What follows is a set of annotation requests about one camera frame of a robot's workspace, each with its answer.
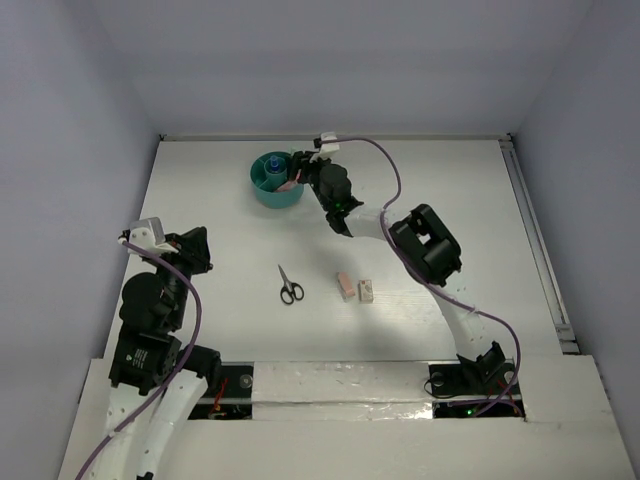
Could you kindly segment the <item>small blue-capped glue bottle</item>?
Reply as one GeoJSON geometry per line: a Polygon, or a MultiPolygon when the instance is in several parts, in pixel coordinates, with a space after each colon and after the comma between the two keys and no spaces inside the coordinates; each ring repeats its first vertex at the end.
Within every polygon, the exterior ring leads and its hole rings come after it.
{"type": "Polygon", "coordinates": [[[281,171],[280,158],[275,155],[271,156],[269,158],[268,167],[271,173],[279,173],[281,171]]]}

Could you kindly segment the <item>pink eraser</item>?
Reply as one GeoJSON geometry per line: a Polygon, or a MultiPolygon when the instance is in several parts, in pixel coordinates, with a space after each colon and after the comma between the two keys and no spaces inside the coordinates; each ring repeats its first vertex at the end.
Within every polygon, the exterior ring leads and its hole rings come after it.
{"type": "Polygon", "coordinates": [[[336,274],[336,282],[339,292],[345,301],[349,301],[356,295],[353,282],[346,272],[336,274]]]}

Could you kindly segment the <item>teal round desk organizer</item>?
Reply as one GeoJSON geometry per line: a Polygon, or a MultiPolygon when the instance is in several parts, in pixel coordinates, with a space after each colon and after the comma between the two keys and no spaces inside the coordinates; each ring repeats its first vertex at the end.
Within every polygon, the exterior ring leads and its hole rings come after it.
{"type": "Polygon", "coordinates": [[[264,206],[271,209],[284,209],[295,205],[302,197],[304,186],[296,186],[283,193],[278,193],[277,189],[289,181],[289,168],[291,166],[291,155],[283,151],[267,152],[258,157],[250,168],[250,180],[256,199],[264,206]],[[280,158],[281,171],[271,173],[268,162],[271,156],[280,158]]]}

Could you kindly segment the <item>white boxed eraser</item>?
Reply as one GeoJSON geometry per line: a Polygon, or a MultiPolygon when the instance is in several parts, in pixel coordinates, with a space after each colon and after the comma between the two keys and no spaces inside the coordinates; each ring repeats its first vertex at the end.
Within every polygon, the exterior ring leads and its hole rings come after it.
{"type": "Polygon", "coordinates": [[[370,280],[365,279],[358,282],[358,296],[361,303],[371,304],[374,302],[373,285],[370,280]]]}

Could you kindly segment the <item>aluminium side rail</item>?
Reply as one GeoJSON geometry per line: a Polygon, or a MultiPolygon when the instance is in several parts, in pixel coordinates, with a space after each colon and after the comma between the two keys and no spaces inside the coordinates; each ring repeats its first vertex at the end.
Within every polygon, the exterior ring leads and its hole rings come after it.
{"type": "Polygon", "coordinates": [[[564,305],[512,137],[501,138],[499,146],[560,348],[564,355],[581,355],[582,352],[564,305]]]}

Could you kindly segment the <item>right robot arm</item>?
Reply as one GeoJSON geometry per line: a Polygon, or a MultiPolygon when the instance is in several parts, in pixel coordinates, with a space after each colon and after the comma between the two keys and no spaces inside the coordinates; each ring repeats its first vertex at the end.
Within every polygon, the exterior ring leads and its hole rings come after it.
{"type": "Polygon", "coordinates": [[[457,362],[454,383],[429,379],[439,398],[485,395],[496,402],[517,382],[521,346],[511,325],[474,306],[462,278],[461,246],[435,210],[420,204],[393,222],[387,220],[394,195],[371,208],[352,194],[347,170],[319,152],[298,151],[287,161],[288,179],[307,184],[330,228],[350,238],[373,238],[391,247],[417,283],[425,287],[451,332],[457,362]]]}

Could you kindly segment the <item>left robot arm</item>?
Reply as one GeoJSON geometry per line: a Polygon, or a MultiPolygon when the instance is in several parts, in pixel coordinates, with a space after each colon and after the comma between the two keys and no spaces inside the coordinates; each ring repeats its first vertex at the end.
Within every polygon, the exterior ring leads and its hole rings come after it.
{"type": "Polygon", "coordinates": [[[218,351],[183,344],[188,299],[199,296],[195,275],[212,270],[205,227],[166,233],[156,217],[136,221],[119,238],[132,255],[154,266],[121,292],[121,327],[109,380],[107,444],[90,470],[93,479],[156,479],[196,403],[221,383],[218,351]]]}

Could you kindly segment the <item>red transparent pen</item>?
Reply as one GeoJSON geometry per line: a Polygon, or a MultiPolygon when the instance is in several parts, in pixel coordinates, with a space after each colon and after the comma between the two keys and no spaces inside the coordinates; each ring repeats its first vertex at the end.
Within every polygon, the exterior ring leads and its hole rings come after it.
{"type": "Polygon", "coordinates": [[[292,190],[295,186],[296,184],[294,182],[286,182],[285,184],[283,184],[277,189],[277,192],[278,193],[288,192],[292,190]]]}

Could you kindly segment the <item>black handled scissors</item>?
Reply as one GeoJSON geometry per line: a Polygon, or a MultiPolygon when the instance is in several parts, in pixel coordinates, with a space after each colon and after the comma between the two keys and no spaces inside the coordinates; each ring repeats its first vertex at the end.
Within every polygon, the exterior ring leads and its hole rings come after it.
{"type": "Polygon", "coordinates": [[[283,281],[283,285],[280,289],[280,299],[285,305],[292,305],[295,302],[302,301],[305,296],[303,287],[292,282],[281,265],[278,266],[278,270],[283,281]]]}

